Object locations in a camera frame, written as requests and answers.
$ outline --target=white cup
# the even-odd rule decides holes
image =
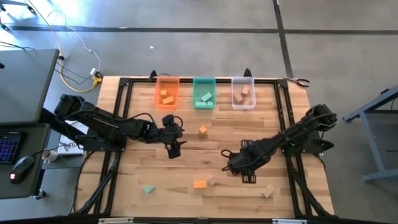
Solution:
[[[44,163],[50,163],[54,160],[56,160],[58,157],[58,153],[55,152],[54,150],[46,150],[42,154],[42,160],[44,160]]]

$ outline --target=yellow cable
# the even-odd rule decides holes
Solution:
[[[34,5],[30,0],[28,0],[28,1],[29,1],[29,3],[32,5],[32,7],[36,10],[36,12],[40,15],[40,17],[44,20],[44,22],[48,25],[48,27],[50,28],[51,32],[54,34],[55,39],[57,40],[57,44],[58,44],[59,50],[60,50],[60,56],[62,56],[62,47],[61,47],[61,43],[60,43],[60,40],[58,39],[57,35],[55,34],[54,30],[52,29],[52,27],[50,26],[50,24],[44,19],[44,17],[43,17],[42,14],[39,12],[39,10],[37,10],[37,8],[35,7],[35,5]],[[69,85],[69,83],[68,83],[68,82],[65,80],[65,78],[63,77],[63,75],[62,75],[62,74],[63,74],[63,63],[62,63],[62,62],[63,62],[63,60],[60,60],[60,69],[59,69],[60,77],[61,77],[62,81],[66,84],[66,86],[69,87],[71,90],[73,90],[73,91],[75,91],[75,92],[78,92],[78,93],[86,93],[86,92],[88,92],[88,91],[91,91],[96,85],[99,85],[99,84],[102,82],[102,79],[101,79],[100,82],[95,82],[96,79],[94,79],[94,81],[93,81],[93,86],[90,87],[89,89],[87,89],[87,90],[77,90],[77,89],[75,89],[74,87],[72,87],[71,85]]]

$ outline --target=pliers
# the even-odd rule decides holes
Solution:
[[[285,78],[285,79],[295,82],[296,84],[298,84],[299,86],[304,87],[304,88],[310,87],[309,85],[304,84],[304,83],[310,83],[309,80],[306,80],[304,78]]]

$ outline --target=orange bin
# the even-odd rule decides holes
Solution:
[[[159,109],[173,110],[177,108],[178,89],[180,88],[180,77],[157,77],[155,87],[155,105]],[[166,90],[167,96],[161,96],[160,91]],[[163,104],[163,100],[172,97],[173,102]]]

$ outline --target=computer mouse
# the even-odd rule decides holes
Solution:
[[[32,156],[24,156],[19,159],[10,173],[10,182],[12,184],[20,184],[24,181],[35,161]]]

